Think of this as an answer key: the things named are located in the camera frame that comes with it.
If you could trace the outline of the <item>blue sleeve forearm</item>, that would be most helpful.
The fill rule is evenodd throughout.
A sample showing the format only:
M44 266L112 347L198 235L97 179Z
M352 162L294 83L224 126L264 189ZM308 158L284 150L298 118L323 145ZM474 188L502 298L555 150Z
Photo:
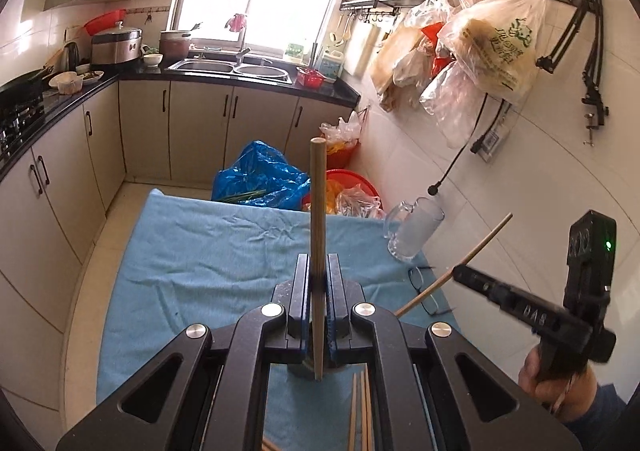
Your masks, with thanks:
M583 450L594 450L625 412L626 406L613 384L599 385L587 412L563 425L577 438Z

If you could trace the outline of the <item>right hand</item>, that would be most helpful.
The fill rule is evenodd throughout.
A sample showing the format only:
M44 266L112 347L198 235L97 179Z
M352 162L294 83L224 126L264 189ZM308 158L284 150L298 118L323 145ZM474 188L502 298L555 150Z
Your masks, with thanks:
M588 412L598 391L596 375L591 367L569 379L546 381L539 378L539 369L539 351L534 347L518 372L518 385L530 397L550 405L554 416L562 423L574 422Z

